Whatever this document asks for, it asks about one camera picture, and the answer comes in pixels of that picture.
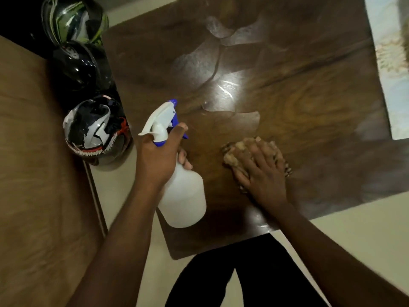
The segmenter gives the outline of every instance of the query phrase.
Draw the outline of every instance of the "spray bottle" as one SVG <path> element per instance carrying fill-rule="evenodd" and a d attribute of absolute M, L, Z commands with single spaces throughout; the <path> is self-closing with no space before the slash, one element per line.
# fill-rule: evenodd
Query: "spray bottle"
<path fill-rule="evenodd" d="M 153 143 L 162 146 L 168 139 L 168 128 L 179 122 L 175 106 L 176 99 L 162 104 L 148 118 L 139 135 L 152 134 Z M 176 162 L 175 171 L 165 184 L 164 195 L 158 208 L 171 227 L 183 228 L 197 223 L 206 212 L 206 199 L 202 177 L 191 170 L 186 170 Z"/>

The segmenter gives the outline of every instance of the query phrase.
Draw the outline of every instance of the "spray nozzle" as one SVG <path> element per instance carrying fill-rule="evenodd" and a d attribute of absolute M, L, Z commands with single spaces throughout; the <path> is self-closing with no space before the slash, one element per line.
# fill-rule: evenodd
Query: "spray nozzle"
<path fill-rule="evenodd" d="M 177 100 L 172 99 L 153 111 L 139 135 L 142 136 L 150 133 L 153 135 L 153 143 L 156 146 L 164 145 L 168 139 L 167 129 L 173 128 L 179 123 L 175 111 L 176 105 Z"/>

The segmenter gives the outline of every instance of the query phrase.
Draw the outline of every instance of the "brown wooden panel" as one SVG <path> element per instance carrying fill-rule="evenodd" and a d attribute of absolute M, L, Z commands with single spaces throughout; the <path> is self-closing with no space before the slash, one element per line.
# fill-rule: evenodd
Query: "brown wooden panel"
<path fill-rule="evenodd" d="M 174 258 L 269 230 L 221 165 L 220 145 L 244 134 L 277 142 L 309 218 L 409 190 L 409 141 L 390 138 L 364 0 L 179 0 L 104 45 L 134 133 L 170 98 L 190 127 L 208 206 L 187 229 L 161 220 Z"/>
<path fill-rule="evenodd" d="M 46 61 L 0 37 L 0 301 L 65 306 L 102 242 Z"/>

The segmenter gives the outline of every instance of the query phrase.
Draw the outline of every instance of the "black helmet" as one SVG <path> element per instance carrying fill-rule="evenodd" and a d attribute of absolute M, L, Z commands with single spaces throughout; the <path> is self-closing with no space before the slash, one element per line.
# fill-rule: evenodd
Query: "black helmet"
<path fill-rule="evenodd" d="M 93 0 L 44 0 L 41 20 L 54 45 L 70 40 L 102 45 L 101 33 L 108 29 L 108 16 Z"/>
<path fill-rule="evenodd" d="M 100 94 L 72 109 L 63 122 L 69 148 L 92 165 L 105 165 L 129 146 L 131 134 L 119 101 Z"/>
<path fill-rule="evenodd" d="M 105 50 L 100 46 L 64 43 L 54 50 L 50 63 L 54 89 L 66 111 L 115 85 Z"/>

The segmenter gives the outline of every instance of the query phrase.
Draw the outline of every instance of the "forearm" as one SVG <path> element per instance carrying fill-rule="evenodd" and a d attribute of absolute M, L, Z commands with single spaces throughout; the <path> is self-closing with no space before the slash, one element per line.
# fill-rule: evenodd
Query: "forearm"
<path fill-rule="evenodd" d="M 332 306 L 408 306 L 409 298 L 336 244 L 292 205 L 273 213 Z"/>
<path fill-rule="evenodd" d="M 135 306 L 157 193 L 146 187 L 133 188 L 68 306 Z"/>

